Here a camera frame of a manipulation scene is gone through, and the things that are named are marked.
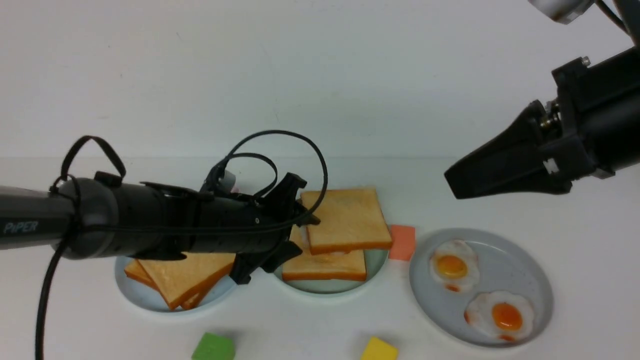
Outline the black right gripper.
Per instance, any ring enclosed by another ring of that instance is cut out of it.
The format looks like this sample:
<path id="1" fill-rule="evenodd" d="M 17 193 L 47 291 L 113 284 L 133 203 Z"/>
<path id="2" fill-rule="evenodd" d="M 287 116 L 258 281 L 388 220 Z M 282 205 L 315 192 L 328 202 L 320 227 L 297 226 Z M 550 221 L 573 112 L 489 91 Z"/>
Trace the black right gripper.
<path id="1" fill-rule="evenodd" d="M 639 50 L 556 68 L 557 95 L 526 107 L 498 136 L 444 173 L 457 199 L 507 193 L 564 195 L 576 180 L 613 177 L 639 163 Z"/>

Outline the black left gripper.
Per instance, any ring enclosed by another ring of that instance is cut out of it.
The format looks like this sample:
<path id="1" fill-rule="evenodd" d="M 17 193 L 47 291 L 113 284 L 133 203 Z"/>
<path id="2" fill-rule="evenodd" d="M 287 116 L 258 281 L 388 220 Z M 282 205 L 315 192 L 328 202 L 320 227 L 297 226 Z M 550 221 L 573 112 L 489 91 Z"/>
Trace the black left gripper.
<path id="1" fill-rule="evenodd" d="M 236 255 L 230 271 L 236 284 L 249 284 L 256 269 L 272 273 L 301 255 L 302 249 L 290 240 L 292 228 L 320 223 L 316 216 L 306 215 L 307 208 L 298 200 L 306 180 L 287 173 L 268 194 L 253 199 L 249 194 L 216 191 L 215 175 L 209 173 L 200 189 L 214 199 L 202 203 L 199 226 L 218 231 L 202 234 L 199 248 L 205 253 Z"/>

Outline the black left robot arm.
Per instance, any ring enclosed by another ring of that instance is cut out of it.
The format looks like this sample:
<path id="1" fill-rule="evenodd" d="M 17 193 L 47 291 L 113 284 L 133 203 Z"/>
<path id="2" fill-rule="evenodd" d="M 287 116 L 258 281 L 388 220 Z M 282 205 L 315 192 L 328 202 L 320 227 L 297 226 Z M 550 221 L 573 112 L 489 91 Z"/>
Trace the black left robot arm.
<path id="1" fill-rule="evenodd" d="M 94 178 L 57 181 L 48 191 L 2 186 L 1 248 L 64 246 L 72 260 L 126 256 L 184 260 L 188 253 L 236 255 L 230 278 L 246 285 L 301 254 L 293 226 L 320 224 L 297 199 L 306 181 L 287 173 L 266 194 L 233 191 L 235 176 L 211 171 L 201 189 Z"/>

